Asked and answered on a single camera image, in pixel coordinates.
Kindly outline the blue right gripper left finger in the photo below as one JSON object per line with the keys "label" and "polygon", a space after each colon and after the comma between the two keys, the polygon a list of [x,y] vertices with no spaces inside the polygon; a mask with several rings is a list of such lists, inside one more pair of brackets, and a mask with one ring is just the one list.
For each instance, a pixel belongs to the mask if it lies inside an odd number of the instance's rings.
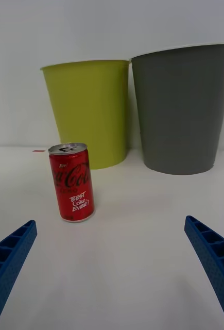
{"label": "blue right gripper left finger", "polygon": [[36,237],[30,220],[0,242],[0,316]]}

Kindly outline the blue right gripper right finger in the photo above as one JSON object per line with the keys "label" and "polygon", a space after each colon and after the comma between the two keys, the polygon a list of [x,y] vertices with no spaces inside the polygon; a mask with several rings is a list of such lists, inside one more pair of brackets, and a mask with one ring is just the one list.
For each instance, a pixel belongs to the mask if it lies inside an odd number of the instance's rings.
{"label": "blue right gripper right finger", "polygon": [[184,231],[224,312],[224,238],[192,216],[186,217]]}

